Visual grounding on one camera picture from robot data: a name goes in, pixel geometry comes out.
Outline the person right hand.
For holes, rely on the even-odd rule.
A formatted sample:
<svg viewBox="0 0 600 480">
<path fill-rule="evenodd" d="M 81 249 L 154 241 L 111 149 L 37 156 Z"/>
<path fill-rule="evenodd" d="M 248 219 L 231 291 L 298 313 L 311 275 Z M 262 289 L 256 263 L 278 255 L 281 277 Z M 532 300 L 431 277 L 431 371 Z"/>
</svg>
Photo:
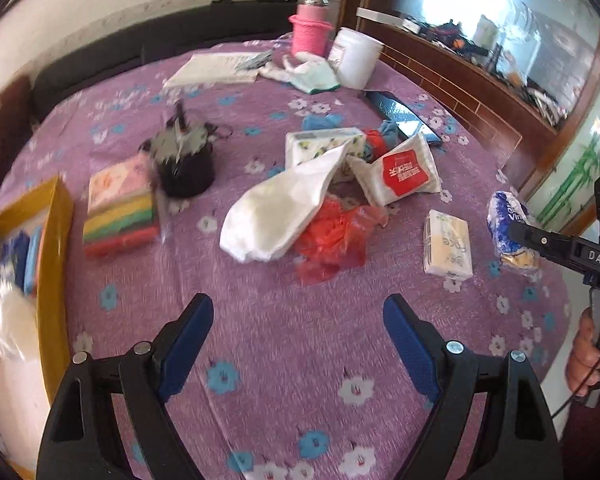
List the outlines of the person right hand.
<svg viewBox="0 0 600 480">
<path fill-rule="evenodd" d="M 586 308 L 580 316 L 565 368 L 567 386 L 578 398 L 586 396 L 588 390 L 600 379 L 600 365 L 596 364 L 600 352 L 593 344 L 594 332 L 591 309 Z"/>
</svg>

